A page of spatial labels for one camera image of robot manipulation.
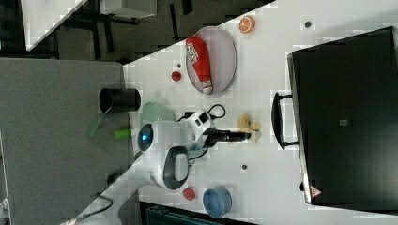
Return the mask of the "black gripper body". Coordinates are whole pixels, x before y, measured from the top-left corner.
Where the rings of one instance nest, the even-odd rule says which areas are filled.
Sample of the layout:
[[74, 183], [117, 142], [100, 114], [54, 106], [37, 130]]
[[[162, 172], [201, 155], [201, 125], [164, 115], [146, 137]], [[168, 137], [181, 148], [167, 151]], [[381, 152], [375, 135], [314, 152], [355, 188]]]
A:
[[205, 140], [205, 147], [212, 147], [217, 142], [240, 142], [241, 133], [230, 130], [212, 129]]

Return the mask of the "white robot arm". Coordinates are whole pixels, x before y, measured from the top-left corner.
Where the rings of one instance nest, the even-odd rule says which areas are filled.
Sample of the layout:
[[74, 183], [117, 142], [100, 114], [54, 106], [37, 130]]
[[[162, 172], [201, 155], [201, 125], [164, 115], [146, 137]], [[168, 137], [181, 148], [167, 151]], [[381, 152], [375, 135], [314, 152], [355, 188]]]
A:
[[78, 216], [60, 225], [122, 225], [119, 211], [143, 186], [181, 188], [189, 176], [189, 152], [208, 149], [218, 142], [246, 142], [249, 132], [219, 130], [215, 116], [205, 110], [179, 121], [153, 121], [137, 135], [140, 155], [133, 164]]

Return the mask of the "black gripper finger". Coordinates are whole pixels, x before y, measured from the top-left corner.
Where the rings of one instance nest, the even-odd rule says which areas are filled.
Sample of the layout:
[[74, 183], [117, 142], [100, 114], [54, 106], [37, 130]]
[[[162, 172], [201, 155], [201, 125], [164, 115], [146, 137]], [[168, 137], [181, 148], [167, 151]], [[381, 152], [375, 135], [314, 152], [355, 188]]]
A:
[[242, 140], [249, 140], [251, 138], [251, 136], [252, 136], [251, 133], [243, 133]]

